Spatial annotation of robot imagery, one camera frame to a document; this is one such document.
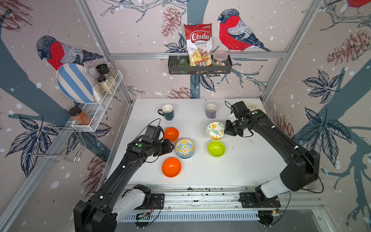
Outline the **orange spice jar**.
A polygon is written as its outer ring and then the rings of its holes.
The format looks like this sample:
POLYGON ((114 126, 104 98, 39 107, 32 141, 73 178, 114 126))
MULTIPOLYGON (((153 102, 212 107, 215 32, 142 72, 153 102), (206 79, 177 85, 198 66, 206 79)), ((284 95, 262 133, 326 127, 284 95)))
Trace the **orange spice jar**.
POLYGON ((69 114, 77 125, 89 125, 91 123, 91 117, 79 107, 73 107, 69 110, 69 114))

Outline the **plastic bag on shelf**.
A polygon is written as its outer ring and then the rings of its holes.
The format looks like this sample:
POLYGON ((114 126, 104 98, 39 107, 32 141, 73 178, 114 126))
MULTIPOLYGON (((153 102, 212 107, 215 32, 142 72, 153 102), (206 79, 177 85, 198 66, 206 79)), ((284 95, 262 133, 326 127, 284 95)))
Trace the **plastic bag on shelf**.
POLYGON ((84 62, 84 68, 86 72, 86 78, 89 81, 92 90, 95 102, 99 103, 102 102, 106 92, 101 88, 99 85, 97 78, 99 77, 99 73, 95 66, 96 61, 87 61, 84 62))

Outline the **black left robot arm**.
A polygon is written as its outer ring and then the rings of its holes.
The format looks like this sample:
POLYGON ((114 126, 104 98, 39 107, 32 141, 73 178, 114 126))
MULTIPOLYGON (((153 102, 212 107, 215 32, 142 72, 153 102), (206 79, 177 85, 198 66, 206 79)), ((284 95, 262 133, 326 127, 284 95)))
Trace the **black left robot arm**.
POLYGON ((149 156, 171 153, 174 145, 170 140, 145 143, 134 140, 128 144, 118 167, 104 185, 86 202, 79 201, 73 209, 76 232, 113 232, 117 227, 118 213, 115 204, 128 181, 149 156))

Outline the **dark green mug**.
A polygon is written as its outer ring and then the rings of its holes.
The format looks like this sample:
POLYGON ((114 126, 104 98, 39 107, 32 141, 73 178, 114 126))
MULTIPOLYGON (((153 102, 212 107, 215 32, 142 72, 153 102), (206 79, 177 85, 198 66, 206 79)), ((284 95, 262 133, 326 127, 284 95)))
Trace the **dark green mug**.
POLYGON ((167 121, 171 121, 174 118, 174 107, 171 104, 164 105, 157 112, 159 115, 163 116, 167 121))

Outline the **black wall basket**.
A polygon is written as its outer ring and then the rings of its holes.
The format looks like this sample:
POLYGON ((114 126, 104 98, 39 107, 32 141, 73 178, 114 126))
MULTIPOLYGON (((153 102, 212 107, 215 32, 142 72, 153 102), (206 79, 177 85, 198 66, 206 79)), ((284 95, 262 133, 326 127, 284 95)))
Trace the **black wall basket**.
POLYGON ((168 59, 169 74, 229 74, 232 69, 232 60, 228 56, 225 66, 179 66, 181 59, 189 62, 188 55, 170 55, 168 59))

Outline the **purple mug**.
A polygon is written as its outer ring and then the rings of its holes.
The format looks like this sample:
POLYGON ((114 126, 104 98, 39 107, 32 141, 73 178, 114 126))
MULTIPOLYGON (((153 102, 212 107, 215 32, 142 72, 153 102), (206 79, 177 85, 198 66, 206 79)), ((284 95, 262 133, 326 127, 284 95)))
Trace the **purple mug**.
POLYGON ((207 104, 205 109, 206 117, 208 119, 216 118, 217 106, 214 103, 207 104))

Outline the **yellow flower ceramic bowl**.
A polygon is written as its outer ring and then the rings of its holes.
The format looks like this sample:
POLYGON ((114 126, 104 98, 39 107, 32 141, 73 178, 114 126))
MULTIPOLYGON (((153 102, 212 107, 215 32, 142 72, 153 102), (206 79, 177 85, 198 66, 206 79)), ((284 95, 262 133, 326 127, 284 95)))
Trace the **yellow flower ceramic bowl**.
POLYGON ((225 125, 221 122, 213 122, 207 126, 206 135, 213 141, 221 141, 226 137, 225 125))

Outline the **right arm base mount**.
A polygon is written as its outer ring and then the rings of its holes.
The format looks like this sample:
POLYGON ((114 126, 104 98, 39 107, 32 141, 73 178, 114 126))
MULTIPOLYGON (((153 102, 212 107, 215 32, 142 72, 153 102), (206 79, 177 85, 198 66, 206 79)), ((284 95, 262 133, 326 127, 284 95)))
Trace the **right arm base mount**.
POLYGON ((278 196, 266 198, 255 192, 240 192, 238 201, 242 208, 280 208, 278 196))

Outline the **clear jar pink lid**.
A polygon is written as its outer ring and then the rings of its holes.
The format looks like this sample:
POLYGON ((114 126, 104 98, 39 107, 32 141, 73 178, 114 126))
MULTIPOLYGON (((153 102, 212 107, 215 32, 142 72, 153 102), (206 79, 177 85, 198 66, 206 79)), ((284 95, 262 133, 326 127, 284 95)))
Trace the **clear jar pink lid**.
POLYGON ((226 66, 228 63, 228 53, 225 51, 216 51, 213 54, 213 66, 226 66))

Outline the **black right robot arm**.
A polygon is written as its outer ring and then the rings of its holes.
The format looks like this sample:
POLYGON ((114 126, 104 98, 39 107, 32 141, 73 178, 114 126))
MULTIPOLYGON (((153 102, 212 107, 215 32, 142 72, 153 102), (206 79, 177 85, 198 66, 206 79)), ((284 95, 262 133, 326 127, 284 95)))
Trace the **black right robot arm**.
POLYGON ((286 163, 283 171, 274 179, 255 188, 257 201, 266 201, 279 194, 298 191, 319 179, 320 155, 308 151, 285 135, 261 110, 231 110, 224 132, 230 136, 244 137, 245 130, 258 133, 282 157, 286 163))

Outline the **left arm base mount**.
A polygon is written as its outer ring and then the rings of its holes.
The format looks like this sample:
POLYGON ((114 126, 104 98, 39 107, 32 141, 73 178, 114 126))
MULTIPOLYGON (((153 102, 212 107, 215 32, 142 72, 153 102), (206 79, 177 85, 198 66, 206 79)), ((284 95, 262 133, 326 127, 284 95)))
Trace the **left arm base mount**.
POLYGON ((165 194, 151 194, 150 198, 145 196, 144 203, 135 208, 135 210, 152 210, 152 209, 163 209, 164 208, 165 194))

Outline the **black lid spice jar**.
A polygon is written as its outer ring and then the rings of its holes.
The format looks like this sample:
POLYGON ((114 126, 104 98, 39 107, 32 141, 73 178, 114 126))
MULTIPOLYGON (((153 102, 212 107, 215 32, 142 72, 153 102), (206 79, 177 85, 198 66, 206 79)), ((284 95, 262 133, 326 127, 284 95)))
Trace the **black lid spice jar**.
POLYGON ((111 83, 107 80, 105 76, 100 75, 97 78, 97 81, 104 92, 106 92, 107 94, 111 94, 111 95, 114 93, 111 83))
POLYGON ((113 76, 110 73, 109 67, 107 64, 103 63, 96 66, 97 71, 100 73, 100 75, 103 75, 107 78, 107 80, 112 84, 115 80, 113 76))

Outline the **blue yellow patterned bowl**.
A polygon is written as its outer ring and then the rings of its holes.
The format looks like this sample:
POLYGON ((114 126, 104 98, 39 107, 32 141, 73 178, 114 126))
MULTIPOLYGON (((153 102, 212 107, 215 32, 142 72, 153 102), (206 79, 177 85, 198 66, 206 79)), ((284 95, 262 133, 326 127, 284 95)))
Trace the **blue yellow patterned bowl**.
POLYGON ((175 146, 177 155, 189 156, 195 153, 195 144, 189 139, 182 139, 175 146))

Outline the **far orange plastic bowl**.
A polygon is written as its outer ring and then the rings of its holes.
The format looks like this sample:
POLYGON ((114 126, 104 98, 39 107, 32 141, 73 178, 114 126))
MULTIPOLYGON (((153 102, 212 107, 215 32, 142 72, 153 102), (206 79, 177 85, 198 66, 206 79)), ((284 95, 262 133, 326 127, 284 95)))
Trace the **far orange plastic bowl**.
POLYGON ((166 128, 164 131, 164 139, 169 139, 172 143, 175 143, 179 138, 179 131, 174 127, 166 128))

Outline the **green glass jar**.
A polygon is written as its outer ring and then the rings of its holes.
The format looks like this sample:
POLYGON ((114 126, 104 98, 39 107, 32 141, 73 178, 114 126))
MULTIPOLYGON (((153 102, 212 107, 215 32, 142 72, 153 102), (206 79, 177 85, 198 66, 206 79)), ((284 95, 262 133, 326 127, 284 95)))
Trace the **green glass jar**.
POLYGON ((186 59, 180 59, 178 61, 178 67, 188 67, 189 66, 189 61, 186 59))

